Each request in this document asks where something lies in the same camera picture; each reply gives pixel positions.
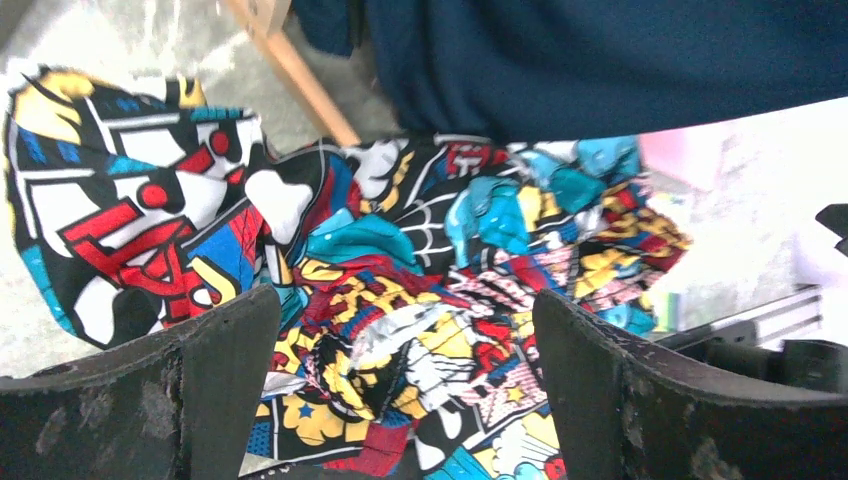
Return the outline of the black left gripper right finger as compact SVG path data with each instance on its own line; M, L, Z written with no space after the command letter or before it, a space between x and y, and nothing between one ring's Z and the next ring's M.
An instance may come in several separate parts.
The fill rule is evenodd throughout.
M843 479L847 349L711 340L673 350L550 291L543 383L571 479Z

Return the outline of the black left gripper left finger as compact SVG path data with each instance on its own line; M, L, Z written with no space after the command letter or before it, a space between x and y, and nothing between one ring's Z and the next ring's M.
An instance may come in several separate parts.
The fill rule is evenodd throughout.
M110 350L1 382L5 479L234 479L281 305L256 287Z

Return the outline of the comic print shorts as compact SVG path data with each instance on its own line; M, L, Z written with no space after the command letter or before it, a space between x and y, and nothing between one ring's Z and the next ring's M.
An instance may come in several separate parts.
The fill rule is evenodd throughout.
M277 156L198 82L11 80L15 243L63 330L106 349L269 284L281 324L251 454L384 476L561 479L531 311L632 333L690 241L632 136L330 140Z

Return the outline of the navy blue shorts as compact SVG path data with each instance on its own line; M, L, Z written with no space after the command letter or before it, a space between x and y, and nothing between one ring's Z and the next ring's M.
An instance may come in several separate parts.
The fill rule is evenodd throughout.
M373 47L400 125L500 141L731 120L847 93L843 1L297 1L315 48Z

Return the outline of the pink mat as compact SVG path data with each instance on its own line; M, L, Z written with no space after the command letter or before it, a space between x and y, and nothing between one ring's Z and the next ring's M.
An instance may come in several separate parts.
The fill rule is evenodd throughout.
M664 130L638 137L644 164L672 179L706 191L715 178L715 147L697 128Z

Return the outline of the wooden clothes rack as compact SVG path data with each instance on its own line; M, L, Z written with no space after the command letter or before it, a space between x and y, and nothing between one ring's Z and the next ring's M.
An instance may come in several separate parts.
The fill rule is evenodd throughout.
M359 135L284 32L291 3L276 0L225 0L223 4L243 27L316 129L340 145L358 144Z

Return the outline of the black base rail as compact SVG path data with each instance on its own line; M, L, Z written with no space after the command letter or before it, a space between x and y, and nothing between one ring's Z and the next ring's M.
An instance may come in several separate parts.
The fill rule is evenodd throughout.
M657 342L681 355L739 375L846 394L847 346L802 337L822 326L822 288L802 285L789 296L666 335Z

